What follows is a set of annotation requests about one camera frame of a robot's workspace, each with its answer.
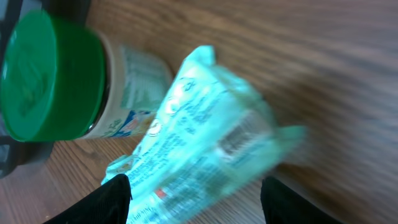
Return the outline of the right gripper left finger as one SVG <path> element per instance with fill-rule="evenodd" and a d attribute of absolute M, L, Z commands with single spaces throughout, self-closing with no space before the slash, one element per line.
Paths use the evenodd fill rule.
<path fill-rule="evenodd" d="M 44 224 L 126 224 L 131 199 L 128 177 L 118 174 Z"/>

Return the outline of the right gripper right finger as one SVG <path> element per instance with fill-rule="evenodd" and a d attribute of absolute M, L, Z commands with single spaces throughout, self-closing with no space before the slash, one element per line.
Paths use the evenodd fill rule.
<path fill-rule="evenodd" d="M 267 224 L 341 224 L 272 176 L 262 180 L 261 205 Z"/>

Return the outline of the teal wipes packet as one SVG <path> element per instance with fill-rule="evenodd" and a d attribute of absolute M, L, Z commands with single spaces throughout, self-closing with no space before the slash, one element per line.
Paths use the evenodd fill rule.
<path fill-rule="evenodd" d="M 271 170 L 304 135 L 303 126 L 279 126 L 262 95 L 202 45 L 183 61 L 142 141 L 105 178 L 127 175 L 128 224 L 183 223 Z"/>

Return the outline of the green bottle cap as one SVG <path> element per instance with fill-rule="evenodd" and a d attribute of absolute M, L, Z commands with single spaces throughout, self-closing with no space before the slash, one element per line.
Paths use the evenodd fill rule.
<path fill-rule="evenodd" d="M 7 43 L 2 116 L 21 142 L 136 136 L 147 131 L 171 82 L 155 55 L 30 11 Z"/>

